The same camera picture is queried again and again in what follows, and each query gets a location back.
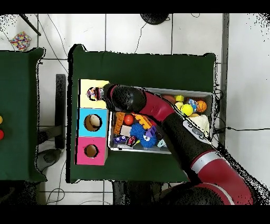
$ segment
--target stacked colored boxes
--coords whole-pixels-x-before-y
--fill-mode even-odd
[[[102,87],[107,83],[107,81],[98,80],[79,80],[80,89],[77,115],[79,125],[77,126],[75,146],[75,164],[77,165],[105,164],[108,155],[107,135],[109,111],[106,109],[104,102],[90,101],[87,99],[85,93],[90,87]],[[89,124],[90,119],[86,118],[92,115],[99,119],[99,126],[94,128],[94,130],[88,130],[86,123]]]

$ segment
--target red ball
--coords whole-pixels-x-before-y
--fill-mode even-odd
[[[134,117],[130,114],[125,115],[124,122],[126,125],[132,125],[134,121]]]
[[[4,138],[4,132],[0,130],[0,140],[2,140],[3,138]]]

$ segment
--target green table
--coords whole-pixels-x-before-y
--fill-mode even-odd
[[[36,66],[44,49],[0,51],[0,180],[46,181],[35,168]]]
[[[108,80],[110,83],[129,86],[213,92],[215,60],[216,57],[212,53],[195,56],[85,52],[82,45],[74,45],[69,52],[67,132],[71,131],[71,144],[67,146],[70,153],[67,156],[67,159],[70,158],[67,179],[70,178],[71,182],[77,179],[187,181],[177,161],[168,154],[109,151],[105,166],[75,165],[78,79]]]

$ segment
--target purple toy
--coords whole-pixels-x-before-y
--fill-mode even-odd
[[[126,142],[127,139],[125,136],[119,136],[119,137],[116,137],[113,139],[114,143],[115,144],[119,144],[119,143],[122,143],[122,142]]]
[[[147,137],[152,137],[153,134],[157,131],[156,127],[154,125],[152,125],[146,132],[146,136]]]

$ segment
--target yellow ball on table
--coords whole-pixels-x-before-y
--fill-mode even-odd
[[[193,108],[190,104],[184,104],[181,107],[181,112],[187,116],[190,116],[193,113]]]

